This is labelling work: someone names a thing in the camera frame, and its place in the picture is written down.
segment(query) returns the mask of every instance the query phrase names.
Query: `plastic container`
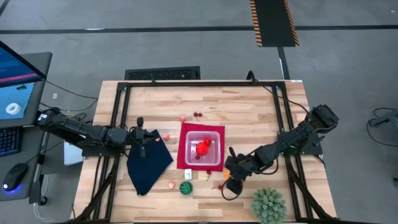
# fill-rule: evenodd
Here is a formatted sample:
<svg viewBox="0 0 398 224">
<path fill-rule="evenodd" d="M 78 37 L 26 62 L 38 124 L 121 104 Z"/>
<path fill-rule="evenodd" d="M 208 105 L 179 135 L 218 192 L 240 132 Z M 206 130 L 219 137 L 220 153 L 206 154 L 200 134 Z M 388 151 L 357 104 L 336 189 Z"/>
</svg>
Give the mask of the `plastic container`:
<svg viewBox="0 0 398 224">
<path fill-rule="evenodd" d="M 209 151 L 197 156 L 196 148 L 199 142 L 210 139 Z M 220 134 L 216 131 L 189 131 L 185 141 L 185 163 L 190 166 L 217 166 L 221 162 Z"/>
</svg>

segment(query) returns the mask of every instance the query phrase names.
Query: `gray floor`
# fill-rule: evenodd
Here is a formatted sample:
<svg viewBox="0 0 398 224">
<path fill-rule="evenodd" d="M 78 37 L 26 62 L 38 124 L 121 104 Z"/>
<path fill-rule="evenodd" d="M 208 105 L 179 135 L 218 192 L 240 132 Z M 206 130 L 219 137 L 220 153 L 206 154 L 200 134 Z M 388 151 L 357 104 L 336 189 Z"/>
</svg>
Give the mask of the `gray floor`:
<svg viewBox="0 0 398 224">
<path fill-rule="evenodd" d="M 398 24 L 394 0 L 290 0 L 298 26 Z M 11 0 L 0 29 L 89 29 L 251 25 L 248 1 Z M 253 32 L 0 35 L 17 52 L 52 52 L 49 80 L 96 96 L 103 80 L 121 80 L 125 69 L 199 65 L 202 79 L 281 79 L 275 48 L 258 48 Z M 338 216 L 344 220 L 396 223 L 398 149 L 372 142 L 366 122 L 374 108 L 398 107 L 398 30 L 298 31 L 299 48 L 285 49 L 292 79 L 303 80 L 309 102 L 329 105 L 340 117 L 323 142 L 326 171 Z M 53 100 L 53 93 L 58 98 Z M 47 85 L 43 102 L 65 109 L 90 103 Z M 94 108 L 88 110 L 92 117 Z M 372 129 L 398 144 L 385 125 Z M 43 217 L 68 219 L 81 166 L 49 175 Z M 1 202 L 0 223 L 42 223 L 27 200 Z"/>
</svg>

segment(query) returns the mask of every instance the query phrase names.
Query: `succulent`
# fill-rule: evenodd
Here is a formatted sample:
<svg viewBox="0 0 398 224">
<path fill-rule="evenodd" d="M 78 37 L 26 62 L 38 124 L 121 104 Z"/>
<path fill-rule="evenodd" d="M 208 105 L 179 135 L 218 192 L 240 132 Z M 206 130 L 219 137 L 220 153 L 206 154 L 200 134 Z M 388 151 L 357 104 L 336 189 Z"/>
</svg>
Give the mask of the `succulent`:
<svg viewBox="0 0 398 224">
<path fill-rule="evenodd" d="M 275 189 L 259 189 L 253 195 L 253 214 L 261 224 L 279 224 L 286 218 L 287 208 L 282 194 Z"/>
</svg>

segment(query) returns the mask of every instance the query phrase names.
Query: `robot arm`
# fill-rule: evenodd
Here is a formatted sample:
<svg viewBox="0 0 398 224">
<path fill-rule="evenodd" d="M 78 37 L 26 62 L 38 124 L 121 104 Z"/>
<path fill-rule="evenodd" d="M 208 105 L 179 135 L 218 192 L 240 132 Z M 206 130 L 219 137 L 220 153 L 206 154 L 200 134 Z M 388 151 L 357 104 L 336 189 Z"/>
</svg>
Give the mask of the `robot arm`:
<svg viewBox="0 0 398 224">
<path fill-rule="evenodd" d="M 127 145 L 141 146 L 141 157 L 145 157 L 146 144 L 158 138 L 142 128 L 143 118 L 137 126 L 127 131 L 111 126 L 89 125 L 62 114 L 58 108 L 43 111 L 37 125 L 43 131 L 54 134 L 83 150 L 82 156 L 122 156 Z"/>
<path fill-rule="evenodd" d="M 229 149 L 231 156 L 227 157 L 225 168 L 229 169 L 230 177 L 226 186 L 235 194 L 240 194 L 243 189 L 242 182 L 252 173 L 261 174 L 270 168 L 280 152 L 300 154 L 301 148 L 306 145 L 310 134 L 326 134 L 334 129 L 338 117 L 326 105 L 319 105 L 312 109 L 298 126 L 291 132 L 281 134 L 279 139 L 265 146 L 260 146 L 248 155 L 235 153 L 232 147 Z"/>
</svg>

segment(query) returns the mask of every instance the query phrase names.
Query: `computer mouse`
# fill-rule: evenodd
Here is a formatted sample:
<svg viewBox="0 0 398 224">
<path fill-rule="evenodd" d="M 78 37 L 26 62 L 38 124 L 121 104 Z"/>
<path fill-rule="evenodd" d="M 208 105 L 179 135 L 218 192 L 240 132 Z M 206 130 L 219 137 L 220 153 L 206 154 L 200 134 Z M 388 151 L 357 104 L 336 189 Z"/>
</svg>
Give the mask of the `computer mouse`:
<svg viewBox="0 0 398 224">
<path fill-rule="evenodd" d="M 4 190 L 15 190 L 23 180 L 26 172 L 27 165 L 25 163 L 19 163 L 12 167 L 3 180 L 2 187 L 4 188 Z"/>
</svg>

